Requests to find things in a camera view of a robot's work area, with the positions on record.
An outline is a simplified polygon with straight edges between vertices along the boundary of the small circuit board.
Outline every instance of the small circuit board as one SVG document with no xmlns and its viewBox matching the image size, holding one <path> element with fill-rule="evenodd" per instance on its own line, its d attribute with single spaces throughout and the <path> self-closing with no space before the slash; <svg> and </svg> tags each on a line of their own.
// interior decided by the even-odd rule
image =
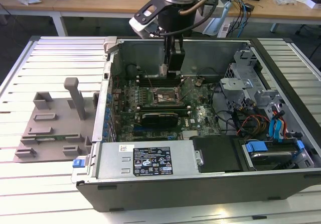
<svg viewBox="0 0 321 224">
<path fill-rule="evenodd" d="M 221 133 L 209 105 L 213 84 L 187 77 L 176 86 L 141 87 L 139 81 L 130 80 L 115 85 L 112 118 L 117 142 L 186 140 Z"/>
</svg>

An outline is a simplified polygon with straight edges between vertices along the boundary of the floor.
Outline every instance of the floor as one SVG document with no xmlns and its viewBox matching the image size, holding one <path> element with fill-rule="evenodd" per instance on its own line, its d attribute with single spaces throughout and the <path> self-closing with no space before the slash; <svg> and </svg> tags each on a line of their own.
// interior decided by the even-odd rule
<svg viewBox="0 0 321 224">
<path fill-rule="evenodd" d="M 8 24 L 0 25 L 0 82 L 4 80 L 19 57 L 30 36 L 56 36 L 55 26 L 49 17 L 19 16 L 17 21 L 7 16 Z M 69 36 L 136 36 L 128 24 L 128 19 L 65 18 Z M 295 35 L 300 25 L 280 25 L 276 33 L 271 33 L 271 24 L 249 23 L 242 34 L 246 38 L 291 38 L 299 49 L 310 56 L 321 43 L 321 28 L 308 26 L 300 35 Z M 321 67 L 321 48 L 311 58 Z"/>
</svg>

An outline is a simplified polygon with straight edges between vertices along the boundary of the sticker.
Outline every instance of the sticker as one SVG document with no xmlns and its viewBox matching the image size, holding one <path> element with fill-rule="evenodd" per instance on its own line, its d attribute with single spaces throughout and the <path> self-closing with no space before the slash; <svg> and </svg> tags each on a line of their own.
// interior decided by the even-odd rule
<svg viewBox="0 0 321 224">
<path fill-rule="evenodd" d="M 135 148 L 135 145 L 119 145 L 120 152 L 132 152 Z"/>
<path fill-rule="evenodd" d="M 173 175 L 169 147 L 134 148 L 132 151 L 135 176 Z"/>
<path fill-rule="evenodd" d="M 37 141 L 55 141 L 55 140 L 56 140 L 55 138 L 43 138 L 43 139 L 37 138 Z"/>
</svg>

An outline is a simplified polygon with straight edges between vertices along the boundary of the power supply label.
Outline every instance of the power supply label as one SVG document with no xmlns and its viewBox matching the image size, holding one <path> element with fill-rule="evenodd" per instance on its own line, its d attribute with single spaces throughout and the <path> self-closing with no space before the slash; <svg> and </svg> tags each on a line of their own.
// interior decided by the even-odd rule
<svg viewBox="0 0 321 224">
<path fill-rule="evenodd" d="M 134 148 L 133 155 L 133 173 L 135 176 L 173 174 L 171 149 L 169 147 Z"/>
</svg>

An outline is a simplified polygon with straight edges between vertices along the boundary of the blue tab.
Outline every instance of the blue tab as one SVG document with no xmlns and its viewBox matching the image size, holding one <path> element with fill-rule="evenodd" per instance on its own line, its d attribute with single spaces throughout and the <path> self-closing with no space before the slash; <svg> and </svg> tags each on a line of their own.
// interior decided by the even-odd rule
<svg viewBox="0 0 321 224">
<path fill-rule="evenodd" d="M 270 126 L 269 126 L 269 135 L 270 135 L 270 137 L 273 137 L 274 125 L 275 125 L 275 120 L 271 120 Z"/>
<path fill-rule="evenodd" d="M 245 145 L 247 152 L 267 151 L 267 147 L 263 141 L 251 141 Z"/>
<path fill-rule="evenodd" d="M 85 160 L 84 159 L 75 159 L 72 162 L 73 168 L 84 168 L 85 167 Z"/>
<path fill-rule="evenodd" d="M 301 140 L 296 141 L 297 146 L 299 147 L 300 150 L 304 149 L 304 144 Z"/>
<path fill-rule="evenodd" d="M 280 120 L 277 120 L 273 137 L 274 139 L 278 140 L 280 143 L 282 142 L 282 139 L 280 138 L 281 127 L 282 127 L 282 122 Z"/>
<path fill-rule="evenodd" d="M 253 152 L 253 147 L 250 143 L 246 144 L 245 147 L 247 149 L 247 152 L 249 152 L 249 153 Z"/>
</svg>

